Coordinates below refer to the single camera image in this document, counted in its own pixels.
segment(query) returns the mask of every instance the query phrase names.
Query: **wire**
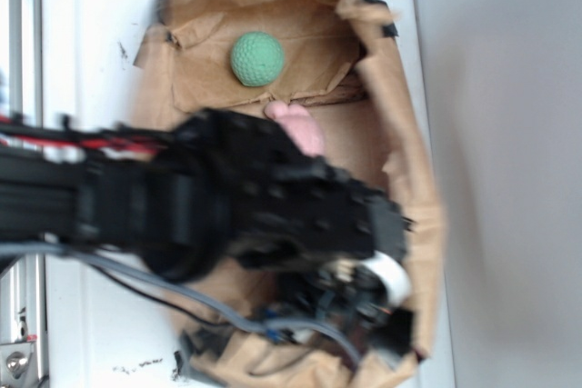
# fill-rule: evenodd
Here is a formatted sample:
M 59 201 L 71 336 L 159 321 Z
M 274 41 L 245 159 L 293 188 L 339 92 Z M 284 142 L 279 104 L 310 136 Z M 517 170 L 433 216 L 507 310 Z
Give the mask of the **wire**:
M 331 303 L 334 302 L 334 299 L 336 298 L 337 294 L 335 291 L 332 290 L 326 290 L 321 297 L 319 298 L 318 302 L 317 302 L 317 309 L 316 309 L 316 319 L 320 320 L 322 322 L 324 322 L 326 320 L 326 316 L 327 313 L 329 312 L 329 308 L 331 306 Z M 295 358 L 293 358 L 292 360 L 290 360 L 287 363 L 284 363 L 283 365 L 274 368 L 272 370 L 267 370 L 265 372 L 262 373 L 256 373 L 253 370 L 248 371 L 247 374 L 249 376 L 252 377 L 267 377 L 270 376 L 272 374 L 275 373 L 279 373 L 279 372 L 283 372 L 284 370 L 287 370 L 295 365 L 297 365 L 298 363 L 300 363 L 301 361 L 303 361 L 304 359 L 307 358 L 307 356 L 309 354 L 311 354 L 312 352 L 314 352 L 316 349 L 318 349 L 321 344 L 323 343 L 323 341 L 326 338 L 324 336 L 319 335 L 314 341 L 313 343 L 309 346 L 309 349 L 300 353 L 298 356 L 296 356 Z
M 173 293 L 179 293 L 190 299 L 196 300 L 213 309 L 214 311 L 221 313 L 225 319 L 227 319 L 234 327 L 240 329 L 241 331 L 266 334 L 269 330 L 279 331 L 285 329 L 311 329 L 313 331 L 320 332 L 323 335 L 336 341 L 346 351 L 347 356 L 352 361 L 354 369 L 358 367 L 361 360 L 360 353 L 356 347 L 351 344 L 341 332 L 327 323 L 295 317 L 266 319 L 262 322 L 247 320 L 230 306 L 218 302 L 206 294 L 187 288 L 183 285 L 171 284 L 161 277 L 155 276 L 148 272 L 137 270 L 133 267 L 130 267 L 129 265 L 121 264 L 101 255 L 85 254 L 74 251 L 69 247 L 63 247 L 57 244 L 0 243 L 0 249 L 2 251 L 1 253 L 6 256 L 19 256 L 23 254 L 52 254 L 56 256 L 71 256 L 85 264 L 123 274 L 127 277 L 142 281 L 146 284 L 159 286 L 160 288 L 166 289 Z
M 186 308 L 184 308 L 182 306 L 178 306 L 177 304 L 174 304 L 172 302 L 168 302 L 167 300 L 160 299 L 159 297 L 155 297 L 152 294 L 145 293 L 145 292 L 143 292 L 141 290 L 138 290 L 137 288 L 133 287 L 132 285 L 130 285 L 130 284 L 122 281 L 121 279 L 116 278 L 112 274 L 108 273 L 103 268 L 95 267 L 95 266 L 93 266 L 93 268 L 97 272 L 99 272 L 100 274 L 102 274 L 103 276 L 105 276 L 107 279 L 109 279 L 112 282 L 115 282 L 116 284 L 118 284 L 119 286 L 125 288 L 126 290 L 128 290 L 128 291 L 130 291 L 132 293 L 135 293 L 137 295 L 140 295 L 140 296 L 144 297 L 147 300 L 150 300 L 152 302 L 156 302 L 156 303 L 162 304 L 164 306 L 167 306 L 168 308 L 171 308 L 171 309 L 174 309 L 175 311 L 178 311 L 180 313 L 183 313 L 184 315 L 187 315 L 188 317 L 192 318 L 194 321 L 196 321 L 197 323 L 202 324 L 205 327 L 227 327 L 227 326 L 230 325 L 230 323 L 212 323 L 212 322 L 209 322 L 209 321 L 205 320 L 204 318 L 199 317 L 195 313 L 192 313 L 192 312 L 188 311 Z

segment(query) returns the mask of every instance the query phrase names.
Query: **pink object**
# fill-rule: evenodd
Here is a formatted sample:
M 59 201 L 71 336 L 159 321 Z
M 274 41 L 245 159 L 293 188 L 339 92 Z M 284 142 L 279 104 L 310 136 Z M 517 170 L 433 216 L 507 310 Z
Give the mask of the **pink object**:
M 287 105 L 271 102 L 265 107 L 265 115 L 276 121 L 297 147 L 307 156 L 325 153 L 325 138 L 315 118 L 300 104 Z

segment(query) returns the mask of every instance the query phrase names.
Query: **white roller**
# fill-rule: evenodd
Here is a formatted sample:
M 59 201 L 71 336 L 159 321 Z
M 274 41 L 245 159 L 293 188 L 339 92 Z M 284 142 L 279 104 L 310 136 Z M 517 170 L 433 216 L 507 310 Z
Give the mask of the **white roller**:
M 412 285 L 402 265 L 387 254 L 376 250 L 376 254 L 362 262 L 372 273 L 380 278 L 388 293 L 388 304 L 398 307 L 410 295 Z

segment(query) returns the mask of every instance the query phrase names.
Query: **metal frame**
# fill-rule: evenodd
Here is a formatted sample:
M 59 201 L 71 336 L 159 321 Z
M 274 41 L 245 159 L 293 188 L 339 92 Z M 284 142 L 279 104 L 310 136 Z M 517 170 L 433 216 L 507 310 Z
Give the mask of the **metal frame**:
M 0 0 L 0 71 L 7 82 L 4 108 L 25 115 L 29 124 L 42 122 L 41 0 Z M 48 374 L 45 303 L 45 259 L 19 260 L 0 279 L 0 366 L 7 351 L 29 348 L 25 374 L 16 381 L 0 373 L 2 386 L 37 386 Z

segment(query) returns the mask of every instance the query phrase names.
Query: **black cable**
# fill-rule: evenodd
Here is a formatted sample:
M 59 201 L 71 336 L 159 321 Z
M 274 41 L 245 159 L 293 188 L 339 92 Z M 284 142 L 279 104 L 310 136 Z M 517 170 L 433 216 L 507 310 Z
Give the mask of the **black cable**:
M 94 268 L 94 270 L 98 271 L 100 274 L 105 276 L 107 279 L 109 279 L 110 281 L 113 281 L 116 284 L 118 284 L 119 286 L 125 288 L 127 291 L 130 291 L 130 292 L 135 293 L 141 297 L 144 297 L 147 300 L 162 304 L 164 306 L 167 306 L 170 309 L 173 309 L 175 311 L 183 313 L 184 315 L 187 315 L 188 317 L 193 319 L 195 322 L 202 324 L 204 327 L 216 328 L 216 327 L 227 327 L 227 326 L 231 325 L 230 323 L 212 323 L 212 322 L 209 322 L 209 321 L 205 320 L 204 318 L 199 317 L 195 313 L 188 311 L 186 308 L 183 308 L 182 306 L 179 306 L 177 304 L 168 302 L 167 300 L 160 299 L 159 297 L 155 297 L 152 294 L 145 293 L 141 290 L 138 290 L 134 286 L 122 281 L 121 279 L 116 278 L 115 276 L 113 276 L 112 274 L 108 273 L 106 270 L 104 270 L 100 267 L 93 266 L 93 268 Z

